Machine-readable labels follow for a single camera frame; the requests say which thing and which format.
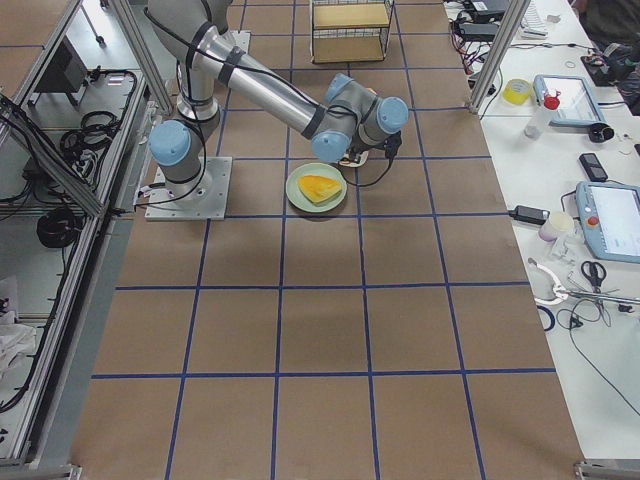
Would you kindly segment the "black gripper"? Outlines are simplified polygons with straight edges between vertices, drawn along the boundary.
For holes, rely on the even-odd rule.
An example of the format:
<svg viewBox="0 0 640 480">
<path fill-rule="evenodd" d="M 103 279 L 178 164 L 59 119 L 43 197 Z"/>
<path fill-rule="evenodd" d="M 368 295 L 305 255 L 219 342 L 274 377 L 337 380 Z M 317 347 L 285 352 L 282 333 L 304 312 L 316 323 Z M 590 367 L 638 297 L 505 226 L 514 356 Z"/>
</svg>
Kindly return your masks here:
<svg viewBox="0 0 640 480">
<path fill-rule="evenodd" d="M 387 138 L 371 138 L 367 135 L 354 134 L 347 148 L 347 157 L 356 158 L 371 149 L 383 150 Z"/>
</svg>

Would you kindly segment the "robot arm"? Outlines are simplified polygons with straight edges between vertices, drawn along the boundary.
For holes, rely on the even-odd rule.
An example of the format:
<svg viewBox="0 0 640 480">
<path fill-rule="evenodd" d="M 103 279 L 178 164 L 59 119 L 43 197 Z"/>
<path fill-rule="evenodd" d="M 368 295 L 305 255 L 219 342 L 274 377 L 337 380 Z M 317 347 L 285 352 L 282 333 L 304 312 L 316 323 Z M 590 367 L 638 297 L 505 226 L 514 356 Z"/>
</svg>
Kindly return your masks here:
<svg viewBox="0 0 640 480">
<path fill-rule="evenodd" d="M 383 98 L 349 76 L 334 77 L 324 103 L 251 57 L 232 38 L 227 1 L 151 1 L 145 10 L 154 32 L 176 61 L 180 114 L 195 122 L 215 120 L 215 84 L 237 91 L 311 144 L 325 163 L 355 158 L 371 149 L 393 160 L 408 107 Z"/>
</svg>

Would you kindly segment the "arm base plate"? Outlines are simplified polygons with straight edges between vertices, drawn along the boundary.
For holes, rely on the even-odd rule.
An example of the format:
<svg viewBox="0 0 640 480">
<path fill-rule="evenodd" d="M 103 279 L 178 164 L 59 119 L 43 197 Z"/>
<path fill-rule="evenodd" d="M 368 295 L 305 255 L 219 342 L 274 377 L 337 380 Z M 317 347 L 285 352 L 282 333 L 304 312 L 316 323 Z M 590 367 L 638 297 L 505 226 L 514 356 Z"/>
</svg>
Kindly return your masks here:
<svg viewBox="0 0 640 480">
<path fill-rule="evenodd" d="M 249 52 L 251 32 L 249 30 L 231 30 L 222 34 L 222 37 L 230 44 L 239 47 L 246 53 Z"/>
<path fill-rule="evenodd" d="M 224 220 L 231 179 L 231 157 L 200 156 L 204 167 L 193 180 L 175 184 L 165 179 L 164 172 L 157 167 L 154 181 L 163 186 L 153 189 L 145 210 L 147 221 L 200 221 Z"/>
</svg>

